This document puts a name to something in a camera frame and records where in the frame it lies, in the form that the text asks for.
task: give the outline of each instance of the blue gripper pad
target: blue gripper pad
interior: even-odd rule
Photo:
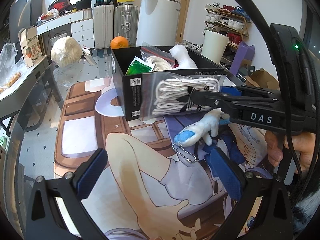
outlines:
[[[76,189],[78,199],[89,197],[107,162],[106,150],[98,148],[88,161],[78,167],[73,178],[73,187]]]
[[[222,87],[221,93],[226,93],[232,96],[241,96],[241,91],[235,87]]]
[[[239,201],[245,186],[242,170],[218,147],[210,152],[210,166],[221,179],[230,197]]]

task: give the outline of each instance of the orange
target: orange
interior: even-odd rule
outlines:
[[[129,47],[129,42],[125,37],[118,36],[111,41],[111,49],[121,49]]]

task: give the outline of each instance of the drawer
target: drawer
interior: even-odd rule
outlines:
[[[77,33],[77,32],[90,30],[90,29],[93,29],[93,19],[71,24],[71,33]]]
[[[83,11],[70,13],[58,18],[52,19],[37,27],[38,35],[50,31],[59,26],[83,20]]]
[[[94,39],[85,40],[85,41],[78,41],[78,43],[81,45],[81,47],[87,47],[88,49],[94,48]]]
[[[75,38],[76,41],[93,39],[93,29],[72,33],[72,37]]]

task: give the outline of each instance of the plush toy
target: plush toy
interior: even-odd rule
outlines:
[[[220,108],[211,110],[205,114],[200,121],[181,130],[174,137],[174,142],[183,147],[188,147],[194,145],[203,138],[206,145],[212,145],[211,137],[216,137],[218,135],[219,124],[224,125],[230,123],[229,119],[220,120],[220,117],[223,114],[224,112],[222,112]]]

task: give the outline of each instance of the green packet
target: green packet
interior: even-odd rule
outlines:
[[[4,137],[4,136],[0,137],[0,146],[3,149],[6,149],[6,147],[7,147],[7,138],[6,137]]]
[[[142,59],[135,57],[134,60],[131,62],[126,75],[148,73],[151,72],[154,67],[154,64],[146,63]]]

